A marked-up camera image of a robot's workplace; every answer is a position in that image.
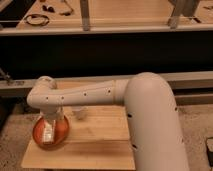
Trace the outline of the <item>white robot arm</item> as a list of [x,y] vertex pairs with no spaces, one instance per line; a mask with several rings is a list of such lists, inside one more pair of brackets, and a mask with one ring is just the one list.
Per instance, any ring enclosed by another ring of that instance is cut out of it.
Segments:
[[190,171],[176,100],[158,74],[144,72],[71,89],[58,89],[53,78],[42,76],[27,103],[45,115],[56,115],[62,106],[122,105],[136,171]]

